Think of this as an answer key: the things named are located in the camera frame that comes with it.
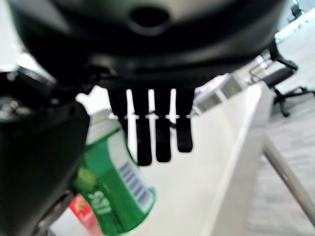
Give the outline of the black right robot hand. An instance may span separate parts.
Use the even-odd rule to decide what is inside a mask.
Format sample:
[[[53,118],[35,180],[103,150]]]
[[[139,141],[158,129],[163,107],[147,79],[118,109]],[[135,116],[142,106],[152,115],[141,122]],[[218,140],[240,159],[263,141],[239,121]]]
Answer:
[[[194,90],[254,59],[273,41],[282,0],[9,0],[27,55],[46,71],[0,71],[0,233],[38,236],[64,211],[83,160],[90,117],[76,101],[107,89],[137,163],[150,166],[148,91],[156,94],[157,160],[169,162],[170,92],[177,91],[177,147],[192,150]]]

